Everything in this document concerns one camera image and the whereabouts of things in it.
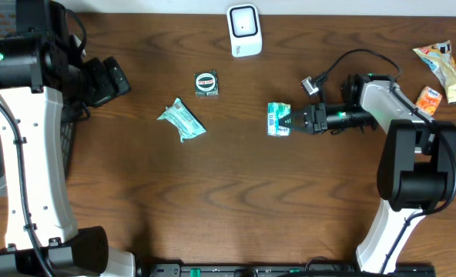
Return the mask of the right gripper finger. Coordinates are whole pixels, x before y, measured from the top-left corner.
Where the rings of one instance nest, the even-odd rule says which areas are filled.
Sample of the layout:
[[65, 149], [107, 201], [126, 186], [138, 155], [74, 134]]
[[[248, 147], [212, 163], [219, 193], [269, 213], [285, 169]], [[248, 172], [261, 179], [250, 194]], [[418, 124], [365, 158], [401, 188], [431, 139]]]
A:
[[305, 122], [302, 122], [301, 120], [297, 120], [295, 118], [281, 118], [279, 120], [279, 126], [288, 128], [290, 131], [305, 131]]
[[278, 122], [305, 122], [305, 115], [303, 111], [289, 112], [287, 115], [279, 118]]

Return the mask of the teal white candy packet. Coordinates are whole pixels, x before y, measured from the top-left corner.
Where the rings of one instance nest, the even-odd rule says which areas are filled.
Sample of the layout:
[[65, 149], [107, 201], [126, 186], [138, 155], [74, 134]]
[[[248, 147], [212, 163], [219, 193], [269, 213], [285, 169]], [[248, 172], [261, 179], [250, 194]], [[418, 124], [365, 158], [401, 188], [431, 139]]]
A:
[[270, 102], [267, 104], [267, 134], [269, 136], [288, 136], [290, 129], [280, 126], [279, 120], [290, 114], [290, 105], [282, 102]]

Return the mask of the dark green round-logo packet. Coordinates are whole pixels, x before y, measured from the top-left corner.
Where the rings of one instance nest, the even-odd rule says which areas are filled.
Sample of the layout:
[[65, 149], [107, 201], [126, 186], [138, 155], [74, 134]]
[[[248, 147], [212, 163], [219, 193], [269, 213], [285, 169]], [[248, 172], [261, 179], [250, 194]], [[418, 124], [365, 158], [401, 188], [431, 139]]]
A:
[[194, 75], [196, 96], [217, 96], [219, 94], [219, 85], [217, 72], [201, 72]]

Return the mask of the small orange box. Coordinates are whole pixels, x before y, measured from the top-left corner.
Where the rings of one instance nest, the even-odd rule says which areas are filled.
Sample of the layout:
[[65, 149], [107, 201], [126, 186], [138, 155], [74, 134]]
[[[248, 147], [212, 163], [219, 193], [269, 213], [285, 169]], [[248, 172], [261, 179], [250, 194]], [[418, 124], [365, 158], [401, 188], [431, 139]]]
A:
[[441, 104], [443, 96], [429, 86], [425, 86], [415, 103], [416, 107], [422, 112], [433, 115]]

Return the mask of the yellow snack bag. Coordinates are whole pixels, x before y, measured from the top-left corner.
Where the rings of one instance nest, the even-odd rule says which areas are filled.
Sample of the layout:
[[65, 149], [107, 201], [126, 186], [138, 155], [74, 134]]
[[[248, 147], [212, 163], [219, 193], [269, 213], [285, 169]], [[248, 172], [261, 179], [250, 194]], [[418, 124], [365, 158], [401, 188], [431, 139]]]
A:
[[438, 78], [448, 103], [456, 103], [456, 62], [452, 55], [451, 41], [414, 48], [413, 52]]

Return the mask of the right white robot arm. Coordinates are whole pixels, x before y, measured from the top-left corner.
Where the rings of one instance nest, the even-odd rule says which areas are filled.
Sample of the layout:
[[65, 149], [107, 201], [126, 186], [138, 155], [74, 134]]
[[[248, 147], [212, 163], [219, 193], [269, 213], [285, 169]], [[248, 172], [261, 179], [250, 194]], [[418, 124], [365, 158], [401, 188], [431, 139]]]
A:
[[305, 78], [302, 87], [321, 102], [275, 115], [277, 128], [321, 135], [347, 128], [381, 127], [386, 141], [377, 169], [381, 198], [372, 226], [356, 250], [364, 273], [390, 274], [414, 228], [446, 209], [456, 193], [456, 127], [437, 122], [402, 93], [390, 75], [349, 75], [341, 105], [329, 105], [321, 89], [325, 76]]

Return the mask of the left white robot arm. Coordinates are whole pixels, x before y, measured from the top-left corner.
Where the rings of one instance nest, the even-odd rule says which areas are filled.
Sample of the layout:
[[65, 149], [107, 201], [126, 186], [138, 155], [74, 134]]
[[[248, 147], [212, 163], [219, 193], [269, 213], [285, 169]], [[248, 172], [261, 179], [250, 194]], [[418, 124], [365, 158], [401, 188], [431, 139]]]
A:
[[113, 57], [85, 60], [69, 33], [73, 11], [18, 1], [16, 30], [0, 38], [0, 139], [8, 196], [0, 276], [126, 276], [139, 260], [102, 226], [79, 228], [65, 184], [62, 126], [131, 89]]

